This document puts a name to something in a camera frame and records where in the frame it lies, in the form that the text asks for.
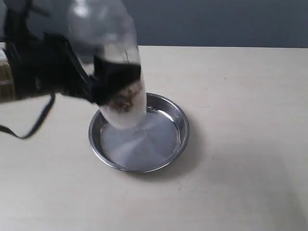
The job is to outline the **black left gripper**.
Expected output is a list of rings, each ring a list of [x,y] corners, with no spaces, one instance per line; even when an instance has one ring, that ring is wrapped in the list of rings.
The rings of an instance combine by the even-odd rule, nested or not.
[[[58,55],[62,74],[62,94],[85,99],[98,106],[108,104],[124,88],[141,78],[141,65],[114,63],[94,56],[94,72],[87,74],[68,39],[60,34],[45,33],[44,42]]]

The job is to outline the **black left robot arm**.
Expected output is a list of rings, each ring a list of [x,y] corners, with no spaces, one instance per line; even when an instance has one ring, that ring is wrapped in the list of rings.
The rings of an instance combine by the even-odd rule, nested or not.
[[[134,28],[121,4],[75,1],[67,19],[71,34],[46,31],[42,38],[30,32],[27,19],[30,11],[47,11],[31,0],[4,4],[2,101],[60,93],[102,106],[141,81]]]

